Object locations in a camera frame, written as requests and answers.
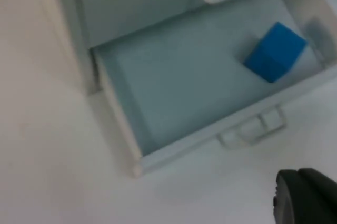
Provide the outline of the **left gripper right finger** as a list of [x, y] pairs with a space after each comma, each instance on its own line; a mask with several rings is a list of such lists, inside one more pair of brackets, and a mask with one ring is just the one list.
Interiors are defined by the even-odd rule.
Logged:
[[336, 223], [336, 181], [313, 168], [301, 168], [299, 174], [322, 200], [322, 208], [329, 212], [332, 223]]

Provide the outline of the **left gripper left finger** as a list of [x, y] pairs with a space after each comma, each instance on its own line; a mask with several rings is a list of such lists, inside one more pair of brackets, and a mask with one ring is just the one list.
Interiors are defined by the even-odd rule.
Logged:
[[306, 223], [310, 187], [295, 170], [280, 170], [276, 176], [273, 215], [276, 223]]

